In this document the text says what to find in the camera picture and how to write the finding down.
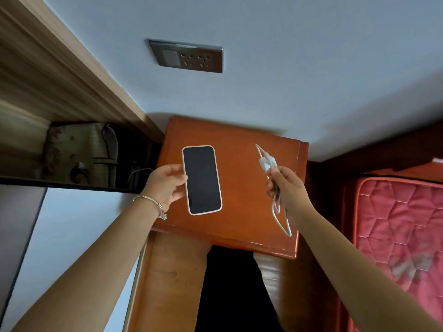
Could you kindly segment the person's right hand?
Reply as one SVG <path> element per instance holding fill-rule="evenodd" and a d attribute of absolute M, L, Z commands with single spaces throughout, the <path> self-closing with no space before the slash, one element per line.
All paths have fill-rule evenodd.
<path fill-rule="evenodd" d="M 268 177 L 267 194 L 270 197 L 280 197 L 289 222 L 295 226 L 313 219 L 318 212 L 313 207 L 303 181 L 290 168 L 287 181 L 274 181 L 269 176 L 269 169 L 265 171 Z"/>

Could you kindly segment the khaki fabric bag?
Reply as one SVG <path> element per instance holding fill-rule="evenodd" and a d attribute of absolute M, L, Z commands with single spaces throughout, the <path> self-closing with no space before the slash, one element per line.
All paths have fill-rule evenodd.
<path fill-rule="evenodd" d="M 51 126 L 42 154 L 47 181 L 115 188 L 119 145 L 108 123 Z"/>

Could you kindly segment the person's left forearm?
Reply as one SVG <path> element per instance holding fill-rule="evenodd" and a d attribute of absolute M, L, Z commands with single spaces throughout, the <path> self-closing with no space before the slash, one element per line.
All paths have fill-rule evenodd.
<path fill-rule="evenodd" d="M 161 205 L 137 196 L 11 332 L 103 332 Z"/>

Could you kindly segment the black smartphone with white case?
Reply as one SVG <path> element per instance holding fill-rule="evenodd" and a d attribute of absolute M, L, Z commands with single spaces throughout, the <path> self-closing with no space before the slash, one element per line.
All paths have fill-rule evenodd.
<path fill-rule="evenodd" d="M 186 146 L 182 158 L 188 212 L 199 216 L 220 211 L 223 203 L 214 147 Z"/>

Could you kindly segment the dark wooden bed frame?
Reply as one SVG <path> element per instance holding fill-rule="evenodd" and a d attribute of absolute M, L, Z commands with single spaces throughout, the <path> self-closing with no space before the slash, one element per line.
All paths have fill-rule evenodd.
<path fill-rule="evenodd" d="M 443 184 L 443 119 L 324 162 L 308 161 L 307 173 L 326 181 L 392 176 Z"/>

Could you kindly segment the brown wooden nightstand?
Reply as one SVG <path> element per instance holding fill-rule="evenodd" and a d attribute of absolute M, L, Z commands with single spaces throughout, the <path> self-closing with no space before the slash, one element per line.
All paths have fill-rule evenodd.
<path fill-rule="evenodd" d="M 174 202 L 167 220 L 152 229 L 182 235 L 212 245 L 294 259 L 298 232 L 286 236 L 272 216 L 266 177 L 259 165 L 256 144 L 305 181 L 309 144 L 296 139 L 186 117 L 170 117 L 158 166 L 182 163 L 186 146 L 211 145 L 215 150 L 222 208 L 193 216 L 186 198 Z"/>

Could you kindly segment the person's right forearm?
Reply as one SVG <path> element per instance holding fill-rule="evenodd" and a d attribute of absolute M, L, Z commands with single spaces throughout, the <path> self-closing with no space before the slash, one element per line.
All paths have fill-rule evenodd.
<path fill-rule="evenodd" d="M 361 332 L 443 332 L 443 325 L 312 205 L 287 212 Z"/>

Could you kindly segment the red quilted mattress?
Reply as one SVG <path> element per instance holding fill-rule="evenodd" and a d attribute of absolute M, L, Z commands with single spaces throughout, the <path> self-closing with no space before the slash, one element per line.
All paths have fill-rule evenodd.
<path fill-rule="evenodd" d="M 443 184 L 360 178 L 341 216 L 346 238 L 443 324 Z"/>

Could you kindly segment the white cabinet door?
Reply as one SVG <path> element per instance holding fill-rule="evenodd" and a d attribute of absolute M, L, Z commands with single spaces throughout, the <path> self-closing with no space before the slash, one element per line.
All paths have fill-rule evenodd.
<path fill-rule="evenodd" d="M 132 193 L 47 189 L 0 332 L 12 330 L 134 197 Z"/>

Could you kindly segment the grey wall socket panel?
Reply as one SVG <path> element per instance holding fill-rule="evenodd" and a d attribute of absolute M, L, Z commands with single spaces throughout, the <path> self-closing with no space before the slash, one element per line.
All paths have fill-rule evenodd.
<path fill-rule="evenodd" d="M 156 39 L 145 42 L 159 66 L 223 73 L 224 50 L 220 46 Z"/>

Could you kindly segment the wooden wardrobe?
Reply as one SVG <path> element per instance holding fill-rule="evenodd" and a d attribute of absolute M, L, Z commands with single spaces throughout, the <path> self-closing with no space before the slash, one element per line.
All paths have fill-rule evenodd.
<path fill-rule="evenodd" d="M 42 178 L 51 126 L 108 123 L 118 145 L 115 188 Z M 164 133 L 43 0 L 0 0 L 0 183 L 139 192 Z"/>

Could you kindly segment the person's black trousers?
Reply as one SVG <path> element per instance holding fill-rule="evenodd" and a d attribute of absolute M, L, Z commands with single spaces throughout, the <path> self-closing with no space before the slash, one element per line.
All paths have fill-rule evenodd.
<path fill-rule="evenodd" d="M 195 332 L 285 332 L 251 251 L 211 247 Z"/>

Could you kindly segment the person's left hand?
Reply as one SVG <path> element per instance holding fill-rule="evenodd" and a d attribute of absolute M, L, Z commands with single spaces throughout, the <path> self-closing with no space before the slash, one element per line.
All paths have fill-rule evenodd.
<path fill-rule="evenodd" d="M 182 164 L 158 167 L 149 175 L 145 188 L 140 195 L 157 202 L 161 205 L 163 213 L 166 213 L 172 203 L 186 196 L 186 189 L 182 191 L 172 190 L 171 176 L 175 174 L 185 174 Z"/>

